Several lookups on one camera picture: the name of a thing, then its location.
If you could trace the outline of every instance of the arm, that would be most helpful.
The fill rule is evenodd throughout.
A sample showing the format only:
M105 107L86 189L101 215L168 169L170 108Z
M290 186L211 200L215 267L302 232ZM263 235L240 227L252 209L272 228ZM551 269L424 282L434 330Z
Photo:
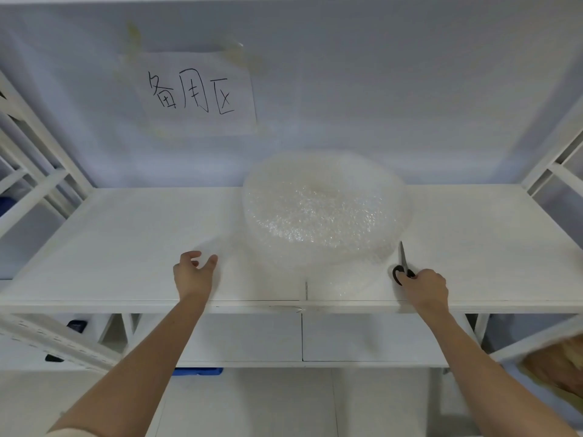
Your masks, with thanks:
M494 362L449 314L445 279L422 270L398 275L408 300L432 330L485 437L575 437L557 414Z
M75 403L50 431L74 428L98 437L143 437L210 295L217 256L200 269L200 252L174 266L180 301L156 328Z

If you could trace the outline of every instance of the scissors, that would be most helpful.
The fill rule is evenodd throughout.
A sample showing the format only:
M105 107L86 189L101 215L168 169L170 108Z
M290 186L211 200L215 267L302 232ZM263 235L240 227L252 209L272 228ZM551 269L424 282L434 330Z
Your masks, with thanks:
M407 277L409 277L411 279L415 277L415 273L407 265L407 260L405 259L405 256L404 256L403 242L399 242L399 256L401 257L401 264L397 265L397 266L395 266L395 268L393 268L393 279L395 280L395 282L398 283L398 285L403 286L403 284L401 284L399 282L399 280L397 279L397 272L398 271L400 271L402 273L406 273Z

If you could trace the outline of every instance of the sleeve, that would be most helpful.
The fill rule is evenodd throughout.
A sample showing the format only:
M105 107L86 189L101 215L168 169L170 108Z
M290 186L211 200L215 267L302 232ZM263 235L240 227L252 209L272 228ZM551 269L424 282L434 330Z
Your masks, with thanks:
M96 437L87 431L80 429L59 429L58 431L49 432L45 437Z

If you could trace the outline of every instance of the scissors blade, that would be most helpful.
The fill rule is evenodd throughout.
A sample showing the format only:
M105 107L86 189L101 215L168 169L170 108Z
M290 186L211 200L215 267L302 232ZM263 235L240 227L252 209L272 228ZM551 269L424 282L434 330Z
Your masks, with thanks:
M407 259L404 256L403 242L399 242L399 250L401 251L401 265L403 265L405 275L409 271L409 266L407 265Z

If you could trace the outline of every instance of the forearm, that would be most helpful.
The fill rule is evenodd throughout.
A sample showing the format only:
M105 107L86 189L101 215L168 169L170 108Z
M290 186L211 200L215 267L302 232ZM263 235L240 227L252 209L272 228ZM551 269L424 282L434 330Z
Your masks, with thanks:
M143 437L206 300L181 300L132 352L51 428L98 437Z
M494 362L448 312L424 316L480 430L486 437L577 434Z

